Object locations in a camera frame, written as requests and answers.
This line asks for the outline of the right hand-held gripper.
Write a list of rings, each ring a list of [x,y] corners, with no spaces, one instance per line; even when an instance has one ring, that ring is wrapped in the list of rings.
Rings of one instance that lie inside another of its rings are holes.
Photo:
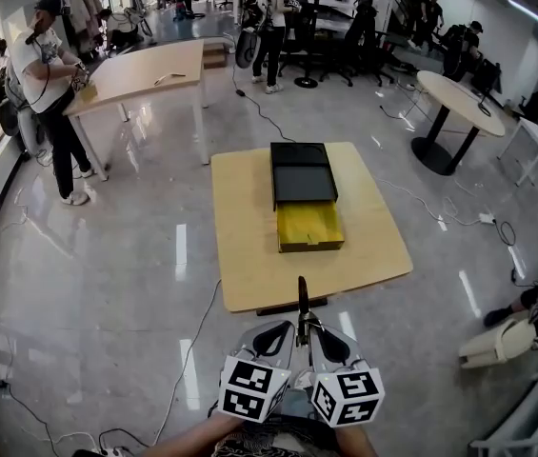
[[[298,321],[296,346],[306,346],[308,338],[314,374],[310,401],[317,414],[330,427],[373,421],[385,398],[379,369],[369,365],[356,340],[322,326],[314,314]]]

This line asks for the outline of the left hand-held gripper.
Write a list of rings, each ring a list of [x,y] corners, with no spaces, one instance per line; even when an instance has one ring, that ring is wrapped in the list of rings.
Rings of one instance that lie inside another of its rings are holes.
[[[223,365],[218,410],[251,422],[265,421],[289,387],[295,335],[290,321],[273,321],[244,332]]]

